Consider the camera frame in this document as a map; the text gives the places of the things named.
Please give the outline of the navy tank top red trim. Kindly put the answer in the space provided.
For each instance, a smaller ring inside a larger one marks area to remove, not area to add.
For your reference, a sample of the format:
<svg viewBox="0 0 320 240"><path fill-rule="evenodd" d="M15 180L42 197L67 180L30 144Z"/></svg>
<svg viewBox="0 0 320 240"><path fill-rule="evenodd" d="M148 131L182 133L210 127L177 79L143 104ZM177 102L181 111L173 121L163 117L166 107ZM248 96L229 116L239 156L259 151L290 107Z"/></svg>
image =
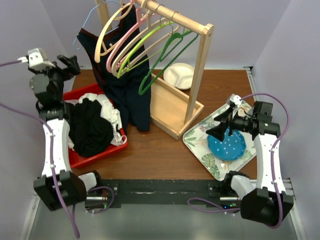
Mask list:
<svg viewBox="0 0 320 240"><path fill-rule="evenodd" d="M118 28L104 36L103 42L106 47L118 42L136 22L136 8L132 6L130 12L120 20ZM94 60L98 36L82 28L77 39L88 54L96 82L109 100L112 100L114 107L120 111L124 132L127 133L129 122L140 132L149 131L151 89L143 95L138 93L143 78L150 70L149 60L117 79L106 68L107 59L111 52L100 57L100 63L96 63Z"/></svg>

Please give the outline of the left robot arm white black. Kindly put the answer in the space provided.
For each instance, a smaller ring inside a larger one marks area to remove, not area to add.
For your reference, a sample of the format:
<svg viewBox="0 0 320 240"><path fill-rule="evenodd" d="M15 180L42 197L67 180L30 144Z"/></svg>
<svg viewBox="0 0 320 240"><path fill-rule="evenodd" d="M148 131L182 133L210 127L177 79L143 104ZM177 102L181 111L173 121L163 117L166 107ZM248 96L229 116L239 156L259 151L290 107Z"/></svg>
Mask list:
<svg viewBox="0 0 320 240"><path fill-rule="evenodd" d="M45 134L44 166L33 188L50 211L83 202L87 193L99 196L104 190L97 171L79 176L72 172L68 150L70 108L63 100L63 89L64 82L79 75L81 69L76 56L57 58L65 68L39 52L27 57L28 69L34 73L29 86L37 98L36 109Z"/></svg>

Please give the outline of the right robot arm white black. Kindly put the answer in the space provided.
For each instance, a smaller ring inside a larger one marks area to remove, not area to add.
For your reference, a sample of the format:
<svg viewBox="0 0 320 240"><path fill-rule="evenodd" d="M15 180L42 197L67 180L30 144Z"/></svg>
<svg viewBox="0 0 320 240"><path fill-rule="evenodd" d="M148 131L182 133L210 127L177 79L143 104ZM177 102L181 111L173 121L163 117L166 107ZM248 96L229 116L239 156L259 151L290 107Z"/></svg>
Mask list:
<svg viewBox="0 0 320 240"><path fill-rule="evenodd" d="M280 125L273 122L273 104L256 101L249 116L240 116L240 100L228 100L228 108L214 118L219 124L206 133L223 141L226 130L252 136L257 158L257 180L252 185L249 177L239 171L229 171L217 190L240 198L242 218L278 228L294 205L294 198L286 194L279 158Z"/></svg>

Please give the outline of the wooden hanger rack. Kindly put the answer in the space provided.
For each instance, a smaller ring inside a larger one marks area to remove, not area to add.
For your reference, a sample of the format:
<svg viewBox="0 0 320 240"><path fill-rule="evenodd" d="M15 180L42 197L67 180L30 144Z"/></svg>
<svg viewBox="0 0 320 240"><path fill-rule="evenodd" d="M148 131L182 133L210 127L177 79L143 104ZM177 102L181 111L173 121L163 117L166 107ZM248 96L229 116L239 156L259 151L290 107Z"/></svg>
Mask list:
<svg viewBox="0 0 320 240"><path fill-rule="evenodd" d="M127 4L121 3L120 8L108 19L108 21L104 24L102 31L100 32L94 52L94 61L96 63L101 61L102 56L106 56L108 53L111 53L118 42L117 41L116 43L111 44L109 47L104 43L105 33L111 26L111 23L115 20L123 19L130 12L134 4L138 5L137 9L142 8L142 16L145 15L148 10L151 11L151 23L158 21L160 18L166 18L173 22L173 26L170 24L149 38L144 43L144 46L142 46L131 57L132 59L134 59L148 46L160 39L163 35L175 29L177 25L180 26L177 32L182 33L183 31L191 30L193 33L198 34L198 39L200 39L189 95L164 81L161 78L164 73L161 73L158 79L150 87L150 117L152 121L167 134L178 140L187 130L187 128L194 122L194 120L200 115L204 108L204 105L197 101L197 96L214 32L214 26L210 23L207 25L202 25L152 0L131 0ZM159 57L167 40L153 48L146 55L149 57L158 55ZM141 59L141 62L138 66L148 60L146 55Z"/></svg>

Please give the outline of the pink plastic hanger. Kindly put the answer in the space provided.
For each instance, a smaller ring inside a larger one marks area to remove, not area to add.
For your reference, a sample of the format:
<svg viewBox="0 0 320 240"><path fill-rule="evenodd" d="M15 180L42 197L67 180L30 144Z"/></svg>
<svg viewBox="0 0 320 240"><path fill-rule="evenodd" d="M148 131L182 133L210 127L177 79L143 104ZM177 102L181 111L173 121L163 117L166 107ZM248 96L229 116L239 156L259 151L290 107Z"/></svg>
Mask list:
<svg viewBox="0 0 320 240"><path fill-rule="evenodd" d="M128 51L139 41L142 36L151 30L152 12L148 10L145 15L141 15L142 8L136 10L136 23L128 32L117 42L115 48L111 51L107 61L106 69L114 76L118 74L120 65L125 57L129 55Z"/></svg>

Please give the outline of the lime green hanger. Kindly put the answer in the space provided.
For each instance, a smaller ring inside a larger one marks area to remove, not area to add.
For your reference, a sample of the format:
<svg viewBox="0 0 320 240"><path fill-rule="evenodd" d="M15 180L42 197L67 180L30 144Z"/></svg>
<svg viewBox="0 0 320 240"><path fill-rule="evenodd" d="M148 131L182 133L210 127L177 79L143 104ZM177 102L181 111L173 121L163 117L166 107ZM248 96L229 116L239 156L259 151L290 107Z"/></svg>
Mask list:
<svg viewBox="0 0 320 240"><path fill-rule="evenodd" d="M146 34L143 35L140 40L137 41L137 43L128 51L128 56L124 58L124 62L119 66L119 69L117 70L117 77L118 79L125 73L132 70L134 67L138 66L137 62L139 62L143 56L145 56L149 50L166 40L168 37L170 37L173 33L176 33L180 26L177 25L176 28L174 28L171 32L164 35L162 38L158 39L156 42L154 42L152 45L150 45L148 48L142 51L142 53L139 53L133 60L131 60L131 57L144 45L145 41L148 40L150 37L152 37L154 34L156 34L158 31L162 30L163 28L169 26L173 26L173 21L166 21L163 23L160 23L160 20L156 21L154 24L151 25L151 30Z"/></svg>

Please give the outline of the beige plastic hanger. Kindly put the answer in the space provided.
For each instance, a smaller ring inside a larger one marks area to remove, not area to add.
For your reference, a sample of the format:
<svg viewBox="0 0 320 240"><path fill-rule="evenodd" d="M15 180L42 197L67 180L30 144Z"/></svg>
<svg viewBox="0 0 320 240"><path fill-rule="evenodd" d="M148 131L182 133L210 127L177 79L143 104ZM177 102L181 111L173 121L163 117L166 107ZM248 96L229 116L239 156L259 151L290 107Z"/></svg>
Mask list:
<svg viewBox="0 0 320 240"><path fill-rule="evenodd" d="M145 16L138 18L137 23L130 28L130 30L118 41L116 47L112 50L107 59L106 68L114 77L119 78L134 67L138 66L141 59L146 54L172 35L171 33L163 35L160 39L145 48L135 58L132 58L132 56L144 46L145 42L148 41L149 38L168 25L173 24L172 21L166 18L160 18L156 22L151 23L152 17L153 16L151 14L146 14ZM133 33L145 22L147 22L147 27L126 43L129 37L132 37Z"/></svg>

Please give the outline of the dark green hanger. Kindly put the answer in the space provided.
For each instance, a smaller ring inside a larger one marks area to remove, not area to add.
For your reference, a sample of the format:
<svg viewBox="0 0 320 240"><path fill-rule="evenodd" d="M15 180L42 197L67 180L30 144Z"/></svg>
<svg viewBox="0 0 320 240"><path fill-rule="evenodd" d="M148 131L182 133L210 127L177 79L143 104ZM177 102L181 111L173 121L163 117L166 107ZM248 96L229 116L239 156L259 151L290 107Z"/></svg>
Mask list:
<svg viewBox="0 0 320 240"><path fill-rule="evenodd" d="M198 38L199 34L196 33L194 38L192 38L173 58L170 59L170 61L165 65L160 73L158 73L153 80L150 80L150 82L146 84L147 80L151 77L158 63L163 62L165 59L167 59L171 55L171 53L184 41L184 38L190 35L192 32L192 30L186 30L182 33L175 32L169 37L163 49L160 51L158 59L149 69L148 73L139 85L138 94L140 96L144 95L151 88L152 84L159 78L160 74L162 74L171 64L173 64L174 61Z"/></svg>

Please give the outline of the blue dotted plate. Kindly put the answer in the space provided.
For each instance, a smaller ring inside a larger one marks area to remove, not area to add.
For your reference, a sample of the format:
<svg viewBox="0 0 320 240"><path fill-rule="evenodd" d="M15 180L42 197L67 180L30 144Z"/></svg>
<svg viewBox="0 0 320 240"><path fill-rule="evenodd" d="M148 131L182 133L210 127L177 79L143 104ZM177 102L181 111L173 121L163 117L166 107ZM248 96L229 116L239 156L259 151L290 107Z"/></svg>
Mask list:
<svg viewBox="0 0 320 240"><path fill-rule="evenodd" d="M209 150L215 157L225 162L236 161L244 155L247 149L245 138L240 131L234 130L231 135L229 132L230 129L227 128L223 141L211 135L207 136Z"/></svg>

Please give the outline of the floral leaf tray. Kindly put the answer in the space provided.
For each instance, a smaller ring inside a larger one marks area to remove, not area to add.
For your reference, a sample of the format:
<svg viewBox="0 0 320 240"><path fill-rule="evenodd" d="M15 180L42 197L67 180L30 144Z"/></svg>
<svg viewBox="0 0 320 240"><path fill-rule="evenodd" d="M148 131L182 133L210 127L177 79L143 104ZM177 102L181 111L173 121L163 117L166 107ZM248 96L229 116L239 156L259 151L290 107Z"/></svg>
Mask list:
<svg viewBox="0 0 320 240"><path fill-rule="evenodd" d="M247 163L256 156L256 148L249 133L241 132L246 143L244 155L235 161L222 161L215 157L208 148L206 131L217 126L219 122L214 118L229 108L224 104L219 109L211 113L205 119L200 121L182 137L183 143L189 148L200 163L208 172L218 181L222 181L229 171L240 171Z"/></svg>

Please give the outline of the white garment in bin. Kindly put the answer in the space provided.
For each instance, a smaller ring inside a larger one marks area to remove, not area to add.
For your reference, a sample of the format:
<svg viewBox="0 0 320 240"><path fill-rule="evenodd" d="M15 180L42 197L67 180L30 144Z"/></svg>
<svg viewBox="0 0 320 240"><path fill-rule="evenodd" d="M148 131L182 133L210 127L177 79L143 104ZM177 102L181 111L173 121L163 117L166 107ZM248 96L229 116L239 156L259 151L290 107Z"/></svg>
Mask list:
<svg viewBox="0 0 320 240"><path fill-rule="evenodd" d="M84 99L89 99L92 102L97 100L100 103L100 116L109 121L113 128L113 139L110 143L117 147L124 145L128 138L124 133L121 133L122 120L120 111L114 108L107 96L104 94L85 93L79 99L65 100L65 102L75 106L78 103L82 104Z"/></svg>

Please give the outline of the black garment in bin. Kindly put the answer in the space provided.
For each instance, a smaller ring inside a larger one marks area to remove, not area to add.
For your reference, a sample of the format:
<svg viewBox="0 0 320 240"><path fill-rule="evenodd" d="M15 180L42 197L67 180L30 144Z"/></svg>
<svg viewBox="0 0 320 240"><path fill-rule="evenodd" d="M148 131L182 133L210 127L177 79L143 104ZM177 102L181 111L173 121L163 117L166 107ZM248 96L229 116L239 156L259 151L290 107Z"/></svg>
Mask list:
<svg viewBox="0 0 320 240"><path fill-rule="evenodd" d="M84 98L70 106L69 138L73 149L81 157L92 157L104 152L114 137L112 124L101 117L102 105Z"/></svg>

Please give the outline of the white divided dish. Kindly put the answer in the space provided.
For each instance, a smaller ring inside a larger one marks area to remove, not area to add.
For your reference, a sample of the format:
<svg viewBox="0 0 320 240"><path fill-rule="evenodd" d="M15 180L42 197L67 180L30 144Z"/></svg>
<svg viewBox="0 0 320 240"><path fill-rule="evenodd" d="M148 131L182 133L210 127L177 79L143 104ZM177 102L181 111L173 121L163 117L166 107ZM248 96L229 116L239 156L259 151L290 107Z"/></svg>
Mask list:
<svg viewBox="0 0 320 240"><path fill-rule="evenodd" d="M186 63L174 63L163 73L163 79L179 90L189 90L192 86L194 67Z"/></svg>

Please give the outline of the red plastic bin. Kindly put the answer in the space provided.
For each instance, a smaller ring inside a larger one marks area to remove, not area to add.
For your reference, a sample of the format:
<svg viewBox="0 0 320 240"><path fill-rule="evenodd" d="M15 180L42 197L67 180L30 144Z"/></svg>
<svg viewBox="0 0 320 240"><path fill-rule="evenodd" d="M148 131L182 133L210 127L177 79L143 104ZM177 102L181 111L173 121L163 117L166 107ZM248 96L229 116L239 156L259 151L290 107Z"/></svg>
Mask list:
<svg viewBox="0 0 320 240"><path fill-rule="evenodd" d="M63 100L69 101L69 100L78 100L82 95L86 93L93 93L93 94L103 94L103 90L100 88L100 86L97 83L87 85L81 88L78 88L76 90L72 90L69 92L66 92L63 94ZM68 148L68 157L69 157L69 163L71 168L83 168L85 166L88 166L90 164L93 164L94 162L105 159L113 154L119 153L121 151L124 151L126 147L128 146L128 142L125 141L124 144L120 146L115 146L110 144L105 151L96 154L91 157L83 157L78 155L78 153L71 148Z"/></svg>

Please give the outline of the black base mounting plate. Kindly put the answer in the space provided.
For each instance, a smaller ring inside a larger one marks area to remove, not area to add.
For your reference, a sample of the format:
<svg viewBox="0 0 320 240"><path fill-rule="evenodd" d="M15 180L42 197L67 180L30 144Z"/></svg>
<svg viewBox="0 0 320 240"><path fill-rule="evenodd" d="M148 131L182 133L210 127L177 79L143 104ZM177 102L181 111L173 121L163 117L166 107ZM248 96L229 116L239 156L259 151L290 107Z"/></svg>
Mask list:
<svg viewBox="0 0 320 240"><path fill-rule="evenodd" d="M112 208L122 205L186 205L190 198L201 198L222 208L238 208L241 200L235 193L218 192L217 180L190 179L103 179L114 192Z"/></svg>

